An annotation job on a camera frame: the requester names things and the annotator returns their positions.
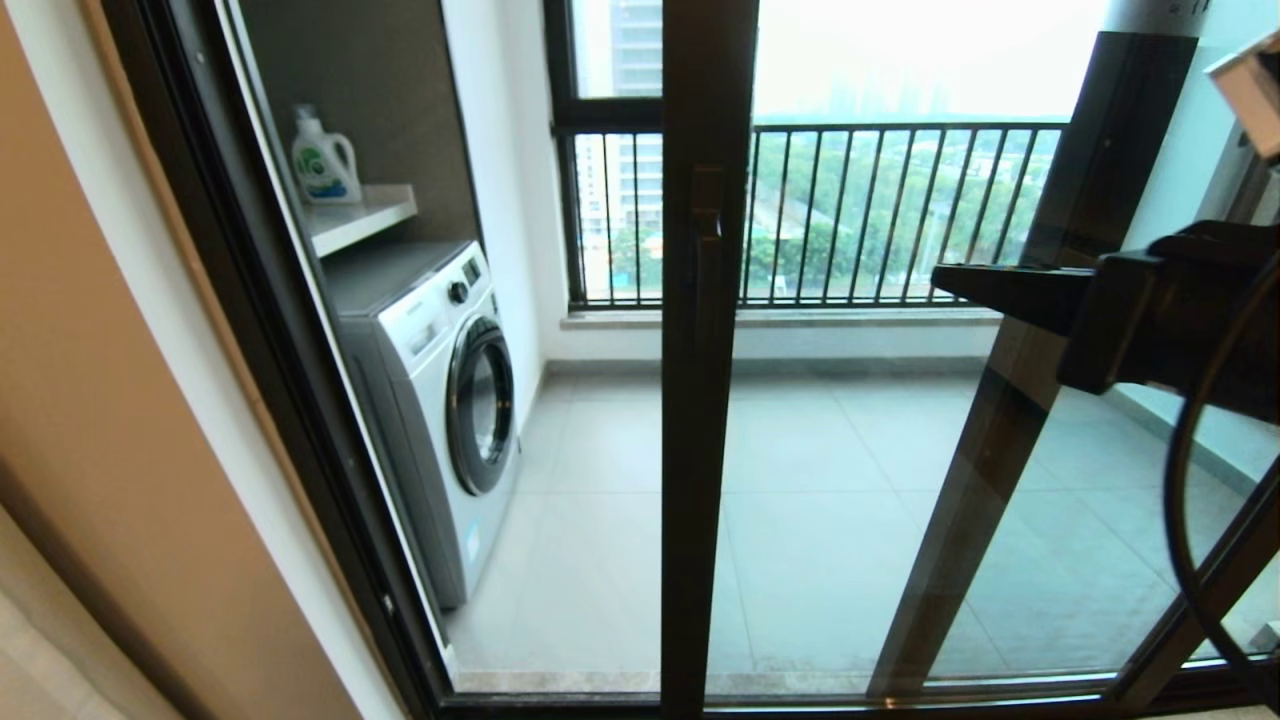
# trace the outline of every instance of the balcony railing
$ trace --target balcony railing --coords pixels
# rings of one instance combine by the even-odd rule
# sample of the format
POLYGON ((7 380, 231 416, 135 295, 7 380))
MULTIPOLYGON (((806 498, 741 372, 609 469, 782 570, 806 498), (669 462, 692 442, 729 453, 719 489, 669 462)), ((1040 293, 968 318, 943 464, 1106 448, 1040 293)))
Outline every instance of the balcony railing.
MULTIPOLYGON (((957 304, 929 283, 933 266, 1016 261, 1065 127, 756 126, 741 305, 957 304)), ((576 135, 571 147, 571 306, 660 306, 662 136, 576 135)))

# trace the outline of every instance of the front-loading washing machine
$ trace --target front-loading washing machine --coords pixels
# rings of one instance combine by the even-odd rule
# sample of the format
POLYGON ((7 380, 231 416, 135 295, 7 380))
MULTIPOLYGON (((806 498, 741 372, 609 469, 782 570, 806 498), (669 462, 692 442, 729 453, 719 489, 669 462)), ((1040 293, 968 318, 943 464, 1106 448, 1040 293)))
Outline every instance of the front-loading washing machine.
POLYGON ((410 551, 440 607, 475 592, 518 464, 515 382, 476 242, 325 260, 340 345, 410 551))

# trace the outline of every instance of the tiled floor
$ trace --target tiled floor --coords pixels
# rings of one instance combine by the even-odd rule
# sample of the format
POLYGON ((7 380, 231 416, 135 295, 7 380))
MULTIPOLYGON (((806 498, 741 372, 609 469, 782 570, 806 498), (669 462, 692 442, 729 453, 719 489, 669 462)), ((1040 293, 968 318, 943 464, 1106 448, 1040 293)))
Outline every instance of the tiled floor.
MULTIPOLYGON (((977 377, 735 378, 710 692, 859 692, 897 609, 977 377)), ((462 691, 652 691, 659 659, 655 375, 552 375, 502 536, 447 618, 462 691)), ((1064 391, 936 675, 1117 667, 1174 597, 1165 443, 1064 391)), ((1242 496, 1190 477, 1198 553, 1242 496)), ((1229 616, 1280 618, 1276 562, 1229 616)))

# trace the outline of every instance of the shelf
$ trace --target shelf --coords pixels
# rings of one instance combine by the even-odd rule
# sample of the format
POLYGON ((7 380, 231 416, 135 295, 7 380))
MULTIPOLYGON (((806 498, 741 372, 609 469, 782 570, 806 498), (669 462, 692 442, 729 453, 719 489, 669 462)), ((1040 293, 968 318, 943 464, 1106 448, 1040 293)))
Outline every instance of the shelf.
POLYGON ((316 256, 324 258, 417 215, 413 186, 361 186, 365 199, 352 205, 302 205, 303 223, 316 256))

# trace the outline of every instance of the window frame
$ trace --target window frame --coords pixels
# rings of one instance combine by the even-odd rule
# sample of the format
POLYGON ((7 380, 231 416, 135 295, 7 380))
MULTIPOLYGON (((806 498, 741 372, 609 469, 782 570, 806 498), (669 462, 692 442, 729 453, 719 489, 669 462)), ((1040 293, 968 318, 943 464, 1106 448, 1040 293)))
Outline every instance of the window frame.
POLYGON ((552 91, 552 140, 559 165, 561 215, 564 224, 564 277, 568 281, 567 311, 658 307, 653 304, 589 306, 584 269, 579 264, 581 237, 577 188, 579 135, 662 133, 662 97, 579 97, 577 64, 573 61, 572 0, 543 0, 543 29, 547 41, 547 74, 552 91))

